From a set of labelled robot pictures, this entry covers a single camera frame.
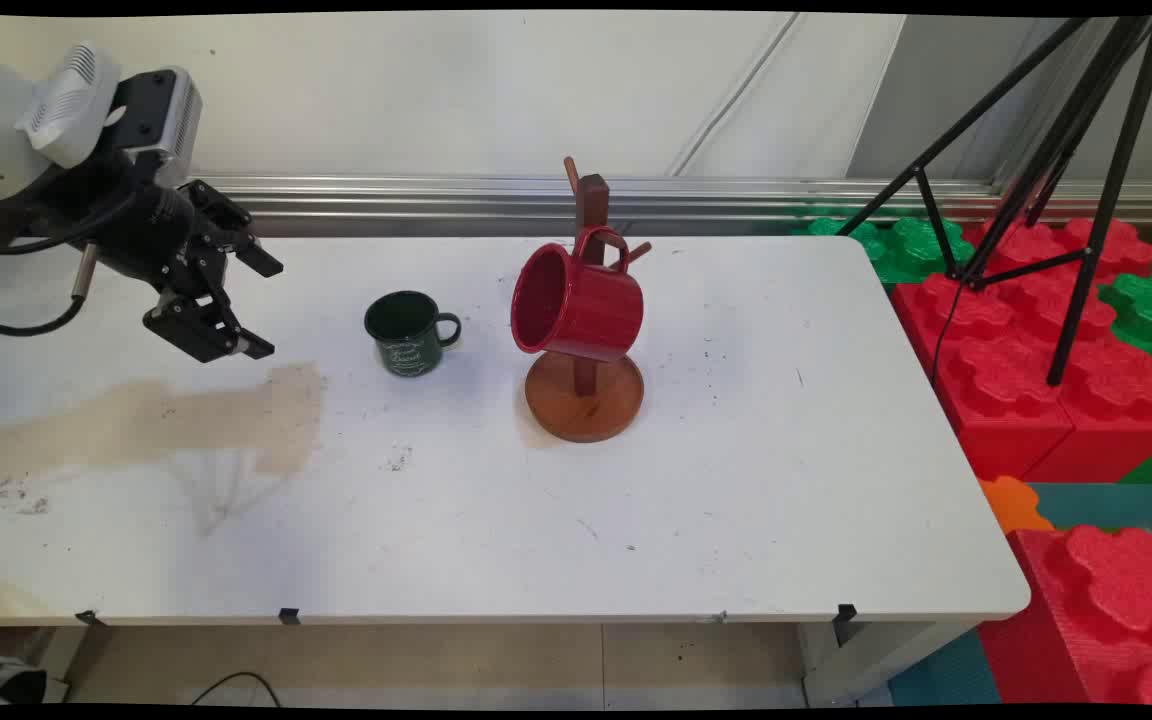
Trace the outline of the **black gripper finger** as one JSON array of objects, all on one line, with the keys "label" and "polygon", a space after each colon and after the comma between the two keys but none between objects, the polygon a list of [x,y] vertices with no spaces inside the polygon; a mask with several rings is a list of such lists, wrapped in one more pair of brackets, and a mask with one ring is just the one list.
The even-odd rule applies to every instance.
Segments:
[{"label": "black gripper finger", "polygon": [[262,247],[252,232],[252,217],[236,200],[211,184],[194,179],[188,183],[188,200],[197,214],[197,237],[202,247],[218,252],[234,253],[262,276],[282,274],[285,265]]},{"label": "black gripper finger", "polygon": [[275,353],[275,344],[238,325],[225,304],[200,304],[179,293],[164,290],[156,306],[143,314],[142,323],[180,351],[211,363],[220,357],[244,355],[264,359]]}]

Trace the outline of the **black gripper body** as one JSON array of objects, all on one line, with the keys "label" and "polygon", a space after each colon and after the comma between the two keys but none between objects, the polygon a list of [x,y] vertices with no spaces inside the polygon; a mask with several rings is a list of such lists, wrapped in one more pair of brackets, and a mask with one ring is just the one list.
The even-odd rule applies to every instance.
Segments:
[{"label": "black gripper body", "polygon": [[131,209],[76,241],[93,241],[99,260],[111,270],[146,282],[154,291],[188,300],[210,295],[204,274],[223,275],[227,260],[218,249],[237,229],[237,204],[200,179],[166,188],[143,187]]}]

